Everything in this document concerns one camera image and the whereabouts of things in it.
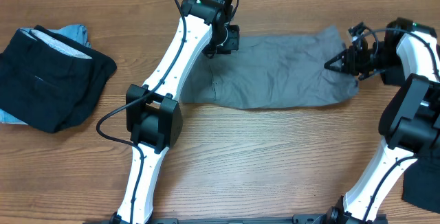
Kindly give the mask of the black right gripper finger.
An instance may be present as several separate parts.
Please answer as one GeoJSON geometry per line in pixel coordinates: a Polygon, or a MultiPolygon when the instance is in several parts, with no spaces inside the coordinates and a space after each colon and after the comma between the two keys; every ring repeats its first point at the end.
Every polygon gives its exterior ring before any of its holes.
{"type": "Polygon", "coordinates": [[[332,64],[334,64],[335,62],[337,62],[339,60],[343,61],[344,58],[346,57],[347,53],[348,53],[348,49],[345,49],[344,51],[340,52],[337,56],[334,56],[332,59],[328,60],[325,63],[325,66],[331,67],[332,64]]]}
{"type": "Polygon", "coordinates": [[[338,65],[337,61],[335,61],[335,62],[331,62],[331,61],[326,62],[324,64],[324,68],[328,69],[330,71],[341,73],[341,74],[347,74],[348,73],[346,67],[344,65],[338,65]]]}

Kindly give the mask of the grey shorts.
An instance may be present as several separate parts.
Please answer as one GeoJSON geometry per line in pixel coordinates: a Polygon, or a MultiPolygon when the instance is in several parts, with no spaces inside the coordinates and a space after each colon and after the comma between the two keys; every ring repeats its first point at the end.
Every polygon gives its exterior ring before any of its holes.
{"type": "Polygon", "coordinates": [[[317,34],[248,36],[231,54],[196,60],[181,92],[183,103],[235,109],[320,107],[354,97],[358,82],[325,69],[344,50],[336,27],[317,34]]]}

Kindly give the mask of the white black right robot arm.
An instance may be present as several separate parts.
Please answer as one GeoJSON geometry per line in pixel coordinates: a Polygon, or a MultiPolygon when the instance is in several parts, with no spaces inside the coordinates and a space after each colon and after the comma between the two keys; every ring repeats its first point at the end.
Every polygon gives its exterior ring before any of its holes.
{"type": "Polygon", "coordinates": [[[357,183],[313,223],[387,223],[378,210],[401,175],[439,148],[439,44],[434,28],[398,18],[380,30],[361,22],[349,28],[351,46],[324,68],[358,77],[379,75],[399,87],[378,126],[379,146],[357,183]]]}

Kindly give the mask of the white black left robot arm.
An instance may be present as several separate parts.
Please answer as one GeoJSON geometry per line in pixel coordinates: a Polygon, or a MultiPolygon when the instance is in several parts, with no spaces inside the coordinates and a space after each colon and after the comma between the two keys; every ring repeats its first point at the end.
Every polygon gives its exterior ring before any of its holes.
{"type": "Polygon", "coordinates": [[[239,0],[183,0],[176,33],[155,71],[126,92],[126,128],[132,162],[124,199],[110,223],[149,223],[161,164],[183,127],[179,99],[202,54],[230,54],[239,48],[239,26],[231,22],[239,0]]]}

